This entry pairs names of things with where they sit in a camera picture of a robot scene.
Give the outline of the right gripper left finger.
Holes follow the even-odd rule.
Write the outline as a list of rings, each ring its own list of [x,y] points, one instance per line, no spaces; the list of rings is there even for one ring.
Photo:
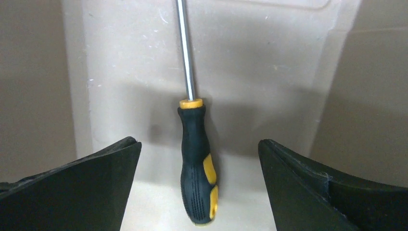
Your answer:
[[[141,143],[126,137],[63,166],[0,184],[3,231],[118,231]]]

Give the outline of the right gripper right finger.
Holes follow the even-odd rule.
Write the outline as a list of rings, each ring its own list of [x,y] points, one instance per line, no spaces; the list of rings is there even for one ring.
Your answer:
[[[405,231],[408,190],[365,180],[270,139],[258,155],[279,231]]]

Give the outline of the black yellow handled screwdriver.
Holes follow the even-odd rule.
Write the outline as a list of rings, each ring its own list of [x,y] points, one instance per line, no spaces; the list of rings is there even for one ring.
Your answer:
[[[178,108],[182,123],[181,194],[189,219],[196,226],[204,226],[211,223],[217,213],[217,174],[204,124],[206,107],[195,93],[186,1],[178,0],[176,6],[187,93]]]

